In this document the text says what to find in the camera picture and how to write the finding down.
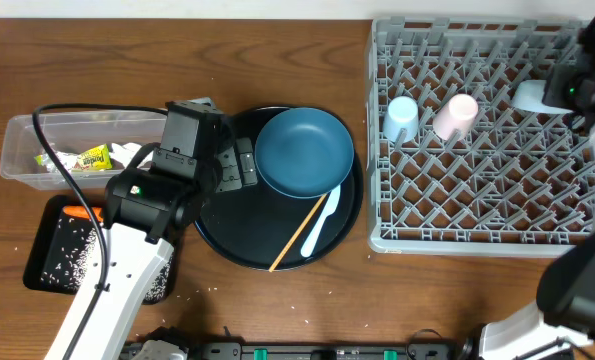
orange handle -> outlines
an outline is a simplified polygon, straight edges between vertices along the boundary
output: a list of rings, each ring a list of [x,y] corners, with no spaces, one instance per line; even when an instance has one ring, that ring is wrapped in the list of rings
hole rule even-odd
[[[86,212],[86,209],[84,209],[83,206],[64,206],[63,211],[64,214],[72,217],[89,219],[88,213]],[[97,218],[97,220],[104,221],[104,219],[101,217],[101,208],[94,207],[93,212],[95,213],[95,217]]]

black round tray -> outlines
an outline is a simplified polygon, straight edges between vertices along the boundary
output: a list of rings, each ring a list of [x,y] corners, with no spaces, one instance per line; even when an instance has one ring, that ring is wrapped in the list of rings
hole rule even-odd
[[[232,126],[237,138],[250,138],[254,148],[257,135],[264,125],[288,109],[290,107],[264,107],[235,115]],[[279,263],[277,270],[294,269],[317,261],[331,252],[355,224],[362,198],[363,171],[355,154],[353,168],[341,184],[337,210],[326,219],[313,254],[303,258],[300,249],[319,218],[323,204]],[[257,173],[256,185],[211,197],[195,226],[206,242],[226,259],[242,266],[267,270],[317,200],[282,195]]]

chopstick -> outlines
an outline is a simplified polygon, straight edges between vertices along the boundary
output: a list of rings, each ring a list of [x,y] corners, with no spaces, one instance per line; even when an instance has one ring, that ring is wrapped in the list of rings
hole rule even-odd
[[[277,265],[279,265],[279,262],[281,261],[281,259],[284,258],[284,255],[286,255],[286,253],[288,252],[290,247],[293,245],[295,240],[297,240],[297,238],[299,237],[299,234],[301,234],[302,230],[304,230],[304,228],[306,227],[306,224],[308,224],[308,221],[310,221],[310,218],[312,218],[313,215],[315,215],[315,213],[317,212],[317,209],[319,209],[319,205],[321,205],[321,203],[324,202],[326,195],[328,195],[328,194],[326,193],[326,194],[322,195],[319,198],[319,200],[317,200],[317,203],[315,204],[315,206],[313,206],[313,209],[310,210],[310,213],[308,213],[308,216],[306,216],[306,218],[301,223],[301,225],[299,225],[299,227],[297,228],[297,231],[295,231],[295,233],[293,234],[293,237],[291,237],[290,240],[288,240],[288,243],[286,244],[286,246],[284,246],[284,250],[282,250],[281,253],[279,253],[279,256],[277,256],[277,259],[275,259],[275,262],[270,266],[270,268],[268,269],[268,272],[275,271],[275,268],[277,267]]]

white cup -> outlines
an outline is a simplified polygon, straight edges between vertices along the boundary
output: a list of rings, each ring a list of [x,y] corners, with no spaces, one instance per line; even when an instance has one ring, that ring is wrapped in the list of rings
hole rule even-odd
[[[459,140],[463,140],[470,132],[479,112],[477,101],[467,94],[457,94],[448,100],[433,120],[433,129],[437,136],[450,139],[455,130],[459,130]]]
[[[383,133],[392,142],[397,142],[399,132],[406,130],[404,142],[412,140],[419,128],[419,108],[417,102],[409,97],[394,98],[388,104],[388,111],[384,117]]]

candy wrapper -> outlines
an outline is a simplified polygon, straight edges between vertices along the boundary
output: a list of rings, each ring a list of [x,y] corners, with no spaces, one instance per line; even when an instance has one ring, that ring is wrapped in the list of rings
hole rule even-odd
[[[113,168],[106,144],[94,147],[79,155],[60,151],[55,151],[55,154],[68,171],[101,171]],[[57,172],[55,164],[47,154],[35,156],[35,161],[37,164],[45,166],[48,172]]]

